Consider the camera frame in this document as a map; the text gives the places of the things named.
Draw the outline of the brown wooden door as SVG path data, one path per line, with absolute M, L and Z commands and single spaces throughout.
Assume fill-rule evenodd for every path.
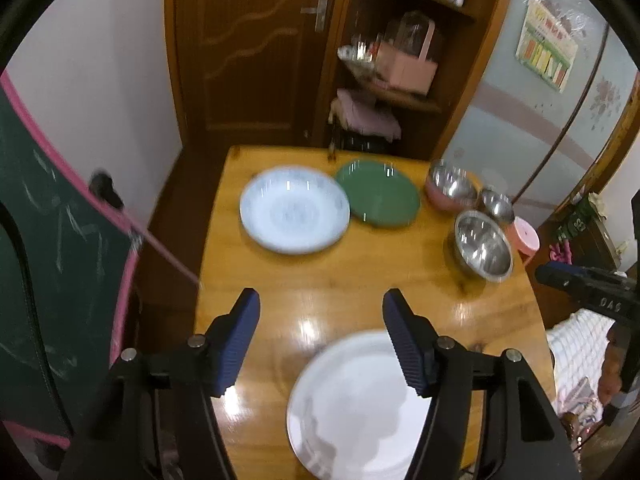
M 331 21 L 318 0 L 165 0 L 166 47 L 181 140 L 310 142 Z

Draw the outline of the small steel bowl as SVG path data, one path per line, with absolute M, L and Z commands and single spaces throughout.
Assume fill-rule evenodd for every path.
M 493 188 L 483 188 L 478 194 L 480 211 L 487 214 L 499 226 L 510 226 L 515 220 L 510 198 Z

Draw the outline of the pink steel bowl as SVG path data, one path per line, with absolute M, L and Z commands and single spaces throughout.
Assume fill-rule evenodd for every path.
M 428 201 L 443 212 L 458 212 L 473 209 L 478 191 L 468 174 L 449 162 L 432 162 L 424 183 Z

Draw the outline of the pink toy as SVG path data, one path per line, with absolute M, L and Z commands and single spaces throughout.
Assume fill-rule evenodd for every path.
M 554 262 L 572 264 L 573 255 L 570 250 L 570 241 L 561 240 L 549 246 L 549 260 Z

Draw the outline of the pink plastic stool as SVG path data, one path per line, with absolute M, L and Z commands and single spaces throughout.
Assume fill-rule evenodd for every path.
M 515 255 L 521 257 L 524 266 L 532 262 L 540 249 L 540 239 L 537 231 L 523 218 L 515 217 L 506 227 L 508 238 Z

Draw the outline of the green plate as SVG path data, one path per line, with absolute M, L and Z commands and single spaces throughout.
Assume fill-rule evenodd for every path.
M 347 195 L 352 216 L 385 229 L 408 226 L 418 215 L 418 188 L 387 162 L 355 159 L 341 166 L 336 182 Z

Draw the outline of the pink basket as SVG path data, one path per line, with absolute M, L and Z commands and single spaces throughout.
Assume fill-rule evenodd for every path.
M 406 13 L 394 39 L 378 46 L 374 66 L 392 89 L 426 96 L 437 70 L 430 58 L 435 22 L 416 11 Z

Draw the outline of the large white plate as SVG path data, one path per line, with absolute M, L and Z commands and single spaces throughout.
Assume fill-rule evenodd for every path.
M 388 333 L 367 330 L 304 368 L 288 399 L 288 440 L 318 479 L 402 479 L 430 404 L 406 384 Z

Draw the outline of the green chalkboard pink frame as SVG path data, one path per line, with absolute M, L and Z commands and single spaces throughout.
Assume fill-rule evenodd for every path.
M 35 303 L 1 241 L 1 420 L 60 448 L 134 342 L 140 226 L 93 196 L 1 77 L 1 203 L 26 249 Z

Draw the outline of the wall poster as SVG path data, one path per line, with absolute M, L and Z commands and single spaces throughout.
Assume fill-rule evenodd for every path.
M 541 0 L 527 0 L 515 57 L 557 92 L 563 92 L 578 44 Z

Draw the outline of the wooden table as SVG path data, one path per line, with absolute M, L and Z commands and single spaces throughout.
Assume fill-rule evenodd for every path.
M 334 174 L 351 152 L 239 145 L 230 148 L 209 220 L 194 328 L 228 312 L 242 289 L 258 291 L 262 312 L 229 400 L 214 404 L 224 445 L 241 479 L 303 479 L 285 429 L 294 382 L 335 339 L 383 324 L 382 298 L 399 288 L 413 311 L 470 349 L 520 350 L 544 391 L 555 392 L 544 322 L 521 263 L 501 284 L 475 281 L 452 258 L 452 218 L 423 204 L 399 230 L 350 222 L 341 240 L 312 255 L 286 256 L 257 245 L 240 220 L 240 197 L 269 168 L 297 165 Z

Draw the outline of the blue patterned white plate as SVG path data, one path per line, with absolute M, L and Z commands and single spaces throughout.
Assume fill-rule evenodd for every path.
M 340 185 L 314 168 L 277 166 L 247 183 L 240 196 L 247 235 L 285 255 L 321 252 L 345 234 L 349 201 Z

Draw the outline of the white checkered bedding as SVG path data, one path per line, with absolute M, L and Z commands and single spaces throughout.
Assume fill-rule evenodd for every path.
M 559 416 L 576 415 L 580 429 L 602 419 L 598 383 L 613 324 L 610 318 L 580 309 L 546 331 L 553 362 L 552 405 Z

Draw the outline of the large steel bowl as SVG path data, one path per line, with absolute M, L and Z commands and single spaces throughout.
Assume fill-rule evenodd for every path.
M 511 245 L 498 224 L 477 210 L 462 211 L 452 229 L 454 256 L 465 272 L 503 283 L 513 270 Z

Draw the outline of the folded pink cloth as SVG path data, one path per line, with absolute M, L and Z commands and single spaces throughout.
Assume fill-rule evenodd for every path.
M 401 139 L 401 128 L 389 110 L 379 110 L 370 96 L 360 90 L 338 89 L 328 116 L 330 125 L 363 136 L 380 136 L 388 142 Z

